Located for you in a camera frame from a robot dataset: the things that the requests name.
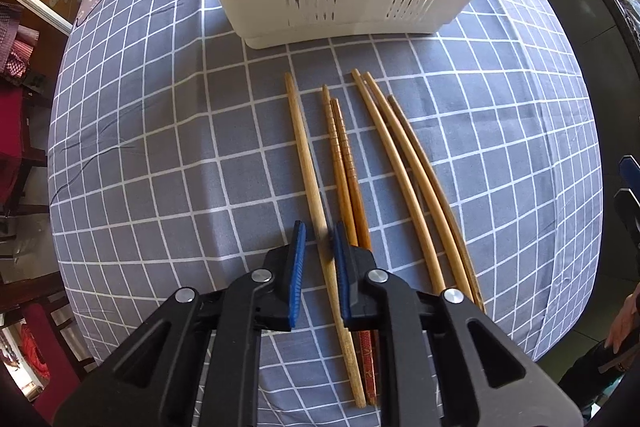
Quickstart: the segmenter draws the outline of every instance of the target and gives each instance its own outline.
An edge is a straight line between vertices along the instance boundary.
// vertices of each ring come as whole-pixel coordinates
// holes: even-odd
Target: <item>red fabric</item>
[[[29,365],[31,365],[31,367],[33,367],[42,378],[49,380],[49,378],[51,378],[49,368],[40,357],[36,341],[31,334],[31,330],[26,324],[23,324],[22,328],[20,328],[20,341],[22,342],[22,353],[24,354],[24,358],[27,362],[29,362]]]
[[[20,310],[51,376],[34,407],[46,421],[53,424],[53,417],[60,404],[80,385],[80,377],[76,373],[79,363],[42,304],[31,303],[20,306]]]
[[[20,26],[22,6],[0,2],[0,69],[4,70]]]
[[[4,65],[4,73],[9,76],[14,76],[15,78],[22,78],[24,76],[29,66],[31,54],[33,53],[33,46],[27,42],[23,42],[21,38],[26,37],[26,40],[34,38],[35,41],[38,41],[38,35],[38,32],[32,32],[27,35],[18,32],[11,46],[6,64]]]
[[[22,88],[0,82],[0,204],[18,177],[22,159]]]

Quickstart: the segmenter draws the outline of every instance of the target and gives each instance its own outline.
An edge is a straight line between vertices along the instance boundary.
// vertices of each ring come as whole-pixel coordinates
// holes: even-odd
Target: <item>blue object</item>
[[[306,226],[299,221],[294,229],[292,238],[294,250],[293,271],[289,285],[289,326],[296,325],[300,312],[300,295],[302,291],[302,268],[305,260]]]
[[[340,315],[342,320],[348,321],[351,318],[351,309],[349,308],[349,279],[347,277],[347,265],[342,250],[342,242],[340,241],[339,224],[335,227],[334,232],[334,258],[335,258],[335,274],[338,280],[338,297],[340,300]]]
[[[637,200],[640,200],[640,165],[631,155],[622,156],[618,171],[626,186],[631,189]]]

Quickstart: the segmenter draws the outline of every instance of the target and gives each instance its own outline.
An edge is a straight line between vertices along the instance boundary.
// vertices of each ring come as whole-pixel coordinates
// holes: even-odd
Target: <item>metal screw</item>
[[[369,271],[369,273],[367,273],[367,277],[369,277],[369,280],[373,282],[387,282],[389,280],[389,274],[378,268]]]
[[[271,272],[265,268],[258,268],[251,273],[251,279],[255,282],[269,282],[271,277]]]
[[[180,288],[175,293],[175,300],[178,302],[191,302],[196,296],[196,292],[194,292],[191,288]]]
[[[444,290],[444,298],[452,304],[460,304],[465,299],[465,295],[457,288]]]

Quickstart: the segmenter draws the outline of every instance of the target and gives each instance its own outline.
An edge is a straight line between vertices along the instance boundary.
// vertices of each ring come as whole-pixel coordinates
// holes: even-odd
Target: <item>bamboo chopstick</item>
[[[335,328],[338,333],[338,339],[340,340],[340,347],[347,368],[353,399],[355,400],[356,407],[362,409],[366,407],[367,402],[364,396],[362,380],[360,379],[353,339],[351,338],[351,333],[342,325],[340,303],[338,301],[338,282],[335,274],[334,258],[329,246],[329,230],[326,225],[326,220],[324,219],[320,189],[318,187],[318,180],[316,179],[314,164],[311,160],[311,153],[309,152],[305,124],[303,123],[302,114],[300,113],[300,105],[298,104],[293,77],[290,73],[285,73],[284,78],[287,85],[287,98],[289,100],[293,131],[296,136],[296,147],[300,159],[302,179],[305,184],[306,201],[309,205],[309,214],[311,215],[311,222],[313,223],[314,233],[316,234],[316,241],[318,243],[318,254],[320,256],[322,274],[324,275],[324,282],[327,292],[329,293],[331,311],[334,316]]]
[[[382,144],[386,150],[386,155],[388,156],[394,172],[396,173],[396,177],[398,178],[398,182],[402,190],[402,195],[404,196],[404,201],[409,208],[409,214],[411,215],[414,223],[415,232],[417,233],[418,241],[420,242],[424,260],[427,263],[427,268],[429,269],[433,292],[439,294],[446,288],[444,278],[442,277],[442,270],[438,263],[436,250],[433,246],[431,236],[429,235],[429,229],[427,228],[427,223],[424,220],[420,203],[418,203],[418,198],[415,195],[414,188],[411,186],[409,175],[404,169],[398,149],[396,149],[396,145],[394,144],[384,121],[382,120],[382,116],[380,115],[376,104],[373,102],[373,99],[367,90],[367,86],[365,86],[364,81],[360,76],[360,72],[358,70],[351,70],[351,76],[353,76],[353,79],[358,86],[358,90],[360,91],[364,103],[367,106],[367,110],[373,119],[376,129],[378,130],[378,134],[380,134]]]
[[[398,120],[398,117],[396,117],[393,109],[391,109],[391,106],[386,101],[385,95],[382,94],[382,91],[371,74],[365,73],[364,80],[373,93],[376,102],[378,102],[378,107],[382,110],[386,121],[391,127],[391,131],[400,144],[402,152],[404,152],[405,158],[409,162],[411,170],[414,172],[415,179],[418,182],[418,187],[420,187],[420,192],[427,202],[427,206],[431,211],[431,217],[433,217],[433,222],[440,234],[440,240],[442,241],[447,259],[449,259],[451,271],[453,272],[453,277],[456,280],[456,286],[468,298],[473,299],[474,297],[471,293],[471,287],[469,286],[469,281],[466,278],[465,267],[462,264],[462,259],[460,259],[460,253],[458,252],[458,246],[453,238],[453,234],[449,228],[449,223],[447,223],[447,219],[444,216],[444,212],[440,206],[436,193],[431,186],[431,182],[418,159],[418,155],[415,152],[414,147],[412,147],[402,124]]]
[[[353,212],[351,211],[351,197],[349,194],[349,187],[347,186],[347,175],[344,172],[344,165],[342,163],[342,152],[340,151],[340,144],[338,143],[338,132],[335,128],[331,96],[329,95],[329,89],[326,85],[322,86],[322,105],[324,105],[326,125],[329,129],[329,144],[331,146],[331,154],[334,160],[335,187],[338,192],[340,217],[344,222],[349,244],[357,246],[358,236],[356,234],[356,225],[353,220]]]
[[[449,223],[449,228],[451,233],[453,234],[453,239],[456,242],[456,246],[458,247],[458,252],[460,254],[460,259],[462,260],[462,265],[466,272],[466,278],[469,282],[469,286],[471,287],[471,295],[473,297],[474,302],[478,307],[485,312],[484,309],[484,301],[482,300],[482,294],[480,293],[480,285],[478,284],[478,277],[476,277],[476,272],[474,270],[473,264],[471,263],[471,258],[469,256],[469,252],[466,249],[465,240],[462,238],[462,234],[460,233],[460,228],[458,227],[458,222],[451,212],[451,207],[449,206],[449,201],[447,201],[447,197],[442,190],[442,186],[440,186],[440,182],[438,181],[438,177],[436,176],[429,159],[427,158],[427,153],[420,145],[420,141],[418,137],[415,136],[414,130],[409,124],[409,120],[404,115],[402,108],[400,107],[398,100],[392,94],[388,97],[389,104],[391,105],[391,109],[393,109],[396,117],[402,124],[402,128],[409,138],[409,142],[411,142],[412,147],[414,148],[415,153],[418,155],[418,160],[420,160],[420,164],[424,168],[424,171],[431,182],[431,186],[433,187],[433,191],[440,202],[440,207],[442,208],[445,218]]]
[[[351,157],[351,148],[349,147],[349,141],[344,128],[344,121],[342,120],[342,114],[340,112],[340,105],[338,100],[333,100],[329,97],[329,89],[326,86],[322,86],[322,101],[324,102],[324,111],[326,113],[327,126],[329,127],[329,141],[331,142],[331,151],[334,157],[334,172],[335,172],[335,184],[338,189],[338,203],[340,204],[340,215],[345,223],[347,229],[347,236],[349,237],[350,245],[357,247],[363,247],[367,250],[371,250],[371,239],[369,236],[369,225],[367,224],[367,217],[364,214],[364,205],[362,204],[362,194],[360,193],[360,185],[358,185],[358,178],[353,166],[353,158]],[[338,134],[341,134],[344,141],[338,140]],[[353,181],[351,185],[348,185],[348,180],[345,172],[345,163],[350,164],[350,173],[355,179],[354,186]],[[356,224],[354,217],[356,214],[353,206],[353,201],[356,202],[356,206],[359,209],[357,219],[360,222],[360,228],[366,229],[366,240],[361,241],[356,231]],[[376,377],[375,368],[373,362],[373,347],[371,342],[370,331],[359,331],[358,339],[360,341],[360,353],[362,357],[362,372],[364,374],[364,390],[367,395],[367,402],[370,405],[376,405],[378,398],[376,396]]]
[[[344,120],[342,119],[342,111],[340,103],[337,99],[331,101],[331,108],[334,113],[335,126],[338,132],[338,142],[340,143],[340,151],[342,152],[342,161],[347,175],[347,185],[349,187],[349,195],[351,197],[351,210],[353,211],[353,219],[356,224],[356,234],[358,235],[358,246],[371,251],[371,235],[369,234],[369,223],[367,223],[367,215],[364,211],[364,201],[362,201],[362,193],[360,184],[358,183],[358,174],[356,172],[353,155],[351,154],[351,145],[347,136]]]

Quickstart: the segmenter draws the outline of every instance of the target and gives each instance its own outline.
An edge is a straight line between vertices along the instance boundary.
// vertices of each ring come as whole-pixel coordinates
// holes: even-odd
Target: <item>chair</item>
[[[4,325],[9,326],[24,319],[40,355],[47,363],[49,384],[35,400],[33,407],[49,424],[52,424],[60,404],[86,376],[85,367],[94,362],[92,358],[78,360],[60,333],[60,330],[71,324],[72,319],[57,325],[51,317],[52,311],[69,303],[66,296],[49,301],[49,296],[61,291],[64,291],[64,283],[60,272],[0,284],[0,312],[4,312]],[[4,387],[2,375],[0,387]],[[14,403],[12,407],[19,408],[20,405]]]
[[[47,214],[48,204],[20,204],[32,167],[46,167],[47,154],[31,147],[28,107],[44,105],[21,87],[0,82],[0,207],[5,216]]]

